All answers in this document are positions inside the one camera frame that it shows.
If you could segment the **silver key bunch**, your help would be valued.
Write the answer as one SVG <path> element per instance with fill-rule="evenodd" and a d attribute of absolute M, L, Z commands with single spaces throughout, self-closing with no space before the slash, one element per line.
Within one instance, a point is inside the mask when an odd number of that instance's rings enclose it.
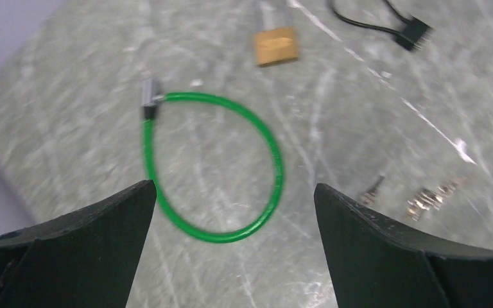
<path fill-rule="evenodd" d="M 425 212 L 431 209 L 440 210 L 443 204 L 463 187 L 468 181 L 467 177 L 458 177 L 440 184 L 435 190 L 426 187 L 420 188 L 407 200 L 406 216 L 418 221 Z"/>

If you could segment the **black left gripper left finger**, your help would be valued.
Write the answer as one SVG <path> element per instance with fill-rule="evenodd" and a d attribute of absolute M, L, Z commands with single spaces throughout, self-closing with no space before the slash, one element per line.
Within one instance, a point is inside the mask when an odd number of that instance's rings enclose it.
<path fill-rule="evenodd" d="M 156 198 L 143 180 L 0 235 L 0 307 L 125 307 Z"/>

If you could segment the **small silver key pair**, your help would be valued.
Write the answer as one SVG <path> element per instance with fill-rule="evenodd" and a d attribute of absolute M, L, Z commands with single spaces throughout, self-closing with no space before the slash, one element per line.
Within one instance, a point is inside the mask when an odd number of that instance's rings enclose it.
<path fill-rule="evenodd" d="M 379 188 L 386 178 L 386 175 L 381 174 L 377 177 L 376 181 L 364 192 L 358 196 L 358 203 L 365 207 L 371 207 L 376 202 Z"/>

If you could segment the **green cable lock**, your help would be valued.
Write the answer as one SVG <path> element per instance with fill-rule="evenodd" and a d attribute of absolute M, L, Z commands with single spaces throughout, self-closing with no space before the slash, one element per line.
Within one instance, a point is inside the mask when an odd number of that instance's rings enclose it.
<path fill-rule="evenodd" d="M 155 120 L 161 103 L 194 102 L 226 108 L 248 121 L 265 140 L 273 160 L 273 189 L 266 207 L 253 222 L 247 226 L 231 232 L 215 233 L 190 224 L 171 206 L 159 182 L 156 163 L 154 160 L 153 133 Z M 147 177 L 153 181 L 157 191 L 157 203 L 161 212 L 170 222 L 185 234 L 207 243 L 226 244 L 243 240 L 255 234 L 262 228 L 276 211 L 284 190 L 285 168 L 282 152 L 277 139 L 265 122 L 250 109 L 222 96 L 203 92 L 169 92 L 162 90 L 160 83 L 154 78 L 145 78 L 141 81 L 141 108 L 143 124 L 141 129 L 143 160 Z"/>

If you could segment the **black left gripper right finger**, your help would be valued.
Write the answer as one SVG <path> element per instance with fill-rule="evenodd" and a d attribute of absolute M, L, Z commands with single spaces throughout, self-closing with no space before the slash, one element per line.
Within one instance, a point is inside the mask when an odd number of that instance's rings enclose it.
<path fill-rule="evenodd" d="M 327 184 L 314 203 L 340 307 L 493 307 L 493 250 L 421 232 Z"/>

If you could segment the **brass padlock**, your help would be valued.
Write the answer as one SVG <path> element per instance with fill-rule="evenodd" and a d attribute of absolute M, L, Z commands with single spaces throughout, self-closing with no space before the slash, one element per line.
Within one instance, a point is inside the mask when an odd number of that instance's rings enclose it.
<path fill-rule="evenodd" d="M 255 63 L 268 67 L 299 58 L 297 33 L 287 1 L 277 1 L 277 9 L 283 15 L 284 25 L 266 30 L 264 23 L 264 1 L 252 1 L 254 11 L 254 32 L 252 35 Z"/>

